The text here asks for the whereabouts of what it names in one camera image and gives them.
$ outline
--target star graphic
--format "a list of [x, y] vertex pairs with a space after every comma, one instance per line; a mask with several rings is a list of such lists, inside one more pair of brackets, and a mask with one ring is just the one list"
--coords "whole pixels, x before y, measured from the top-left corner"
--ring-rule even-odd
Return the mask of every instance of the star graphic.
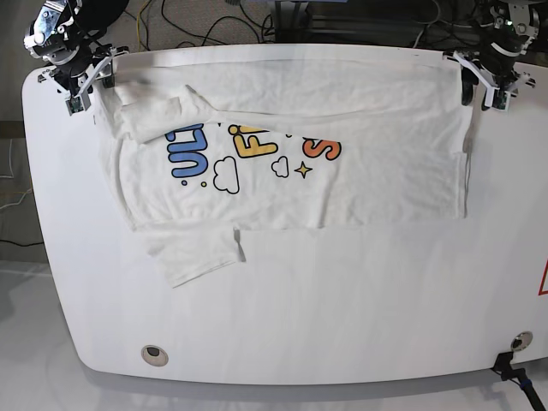
[[309, 169], [306, 167], [305, 162], [301, 161], [301, 167], [299, 167], [297, 170], [294, 170], [297, 173], [301, 173], [302, 178], [307, 178], [307, 172], [312, 171], [313, 169]]

